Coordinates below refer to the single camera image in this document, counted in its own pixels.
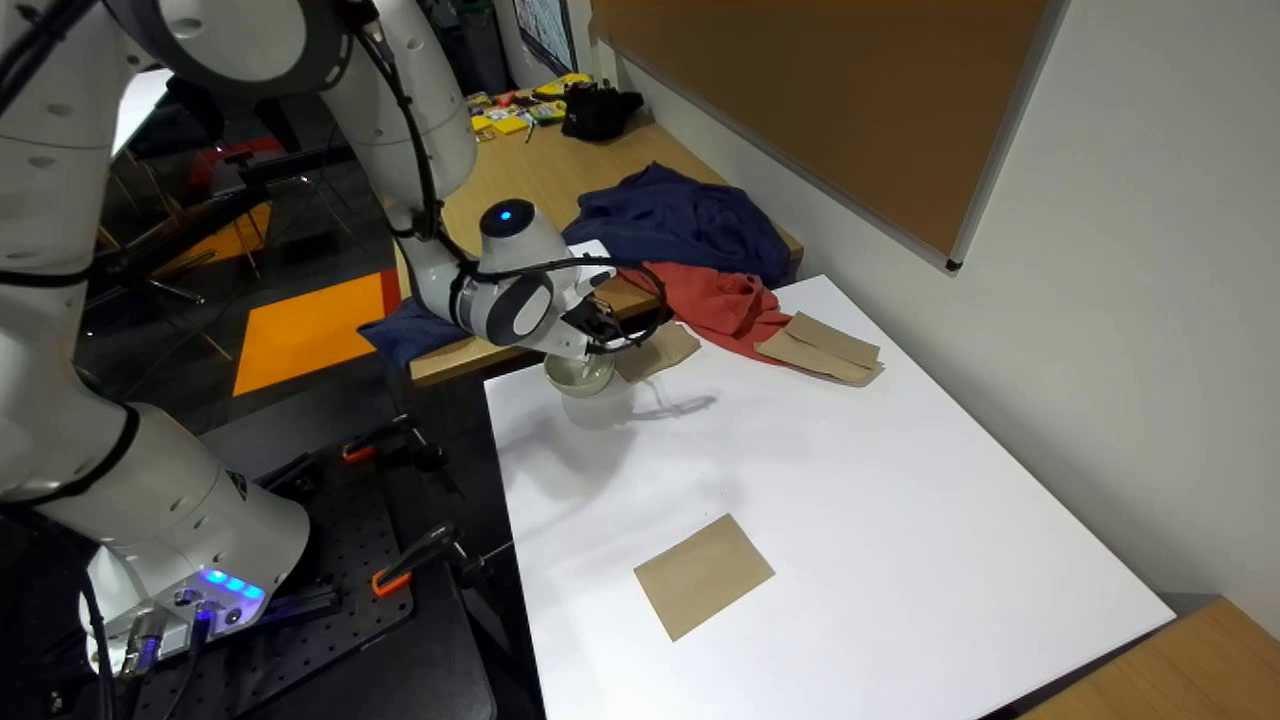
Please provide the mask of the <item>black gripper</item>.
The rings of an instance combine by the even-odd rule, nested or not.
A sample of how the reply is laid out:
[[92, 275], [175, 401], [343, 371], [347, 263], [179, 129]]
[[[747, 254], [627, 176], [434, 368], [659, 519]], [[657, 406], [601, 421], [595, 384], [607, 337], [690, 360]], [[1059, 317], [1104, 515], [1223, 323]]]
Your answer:
[[669, 321], [664, 282], [643, 273], [617, 273], [566, 313], [566, 323], [587, 337], [594, 351], [639, 346]]

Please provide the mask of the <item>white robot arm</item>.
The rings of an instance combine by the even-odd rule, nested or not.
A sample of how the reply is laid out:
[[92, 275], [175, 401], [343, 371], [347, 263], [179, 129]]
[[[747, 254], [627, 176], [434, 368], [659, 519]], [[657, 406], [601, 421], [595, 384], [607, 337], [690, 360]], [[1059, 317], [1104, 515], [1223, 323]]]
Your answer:
[[421, 0], [0, 0], [0, 41], [0, 493], [92, 545], [80, 623], [99, 677], [256, 627], [314, 545], [305, 502], [75, 368], [92, 289], [148, 279], [224, 228], [194, 211], [137, 251], [99, 248], [137, 74], [319, 95], [414, 301], [453, 329], [587, 371], [639, 340], [537, 203], [491, 203], [479, 251], [447, 235], [478, 140]]

